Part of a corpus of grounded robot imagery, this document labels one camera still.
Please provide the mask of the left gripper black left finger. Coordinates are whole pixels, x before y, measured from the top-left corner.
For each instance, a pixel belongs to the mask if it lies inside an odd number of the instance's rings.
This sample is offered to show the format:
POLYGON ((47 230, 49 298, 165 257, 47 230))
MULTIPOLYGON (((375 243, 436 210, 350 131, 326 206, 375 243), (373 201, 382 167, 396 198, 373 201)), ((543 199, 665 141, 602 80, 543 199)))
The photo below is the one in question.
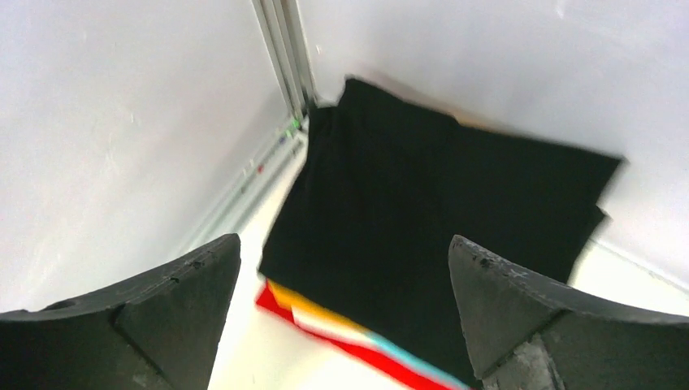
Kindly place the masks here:
POLYGON ((241 267, 226 234, 39 311, 1 316, 4 389, 205 389, 241 267))

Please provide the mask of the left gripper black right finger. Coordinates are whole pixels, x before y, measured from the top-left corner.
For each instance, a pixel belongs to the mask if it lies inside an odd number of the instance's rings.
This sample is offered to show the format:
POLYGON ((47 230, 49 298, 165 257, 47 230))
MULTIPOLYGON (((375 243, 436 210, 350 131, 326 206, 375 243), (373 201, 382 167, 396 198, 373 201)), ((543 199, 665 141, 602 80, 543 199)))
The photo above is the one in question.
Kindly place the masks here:
POLYGON ((687 388, 687 317, 579 291, 463 236, 448 266, 486 389, 687 388))

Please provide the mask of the black t shirt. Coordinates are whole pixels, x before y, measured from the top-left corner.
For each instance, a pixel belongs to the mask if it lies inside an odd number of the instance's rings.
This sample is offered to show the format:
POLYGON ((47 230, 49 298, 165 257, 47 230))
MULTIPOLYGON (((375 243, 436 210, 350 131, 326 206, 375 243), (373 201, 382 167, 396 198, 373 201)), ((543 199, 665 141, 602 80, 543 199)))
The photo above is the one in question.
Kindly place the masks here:
POLYGON ((467 127, 356 78, 310 112, 308 137, 260 272, 472 387, 453 237, 566 282, 622 163, 467 127))

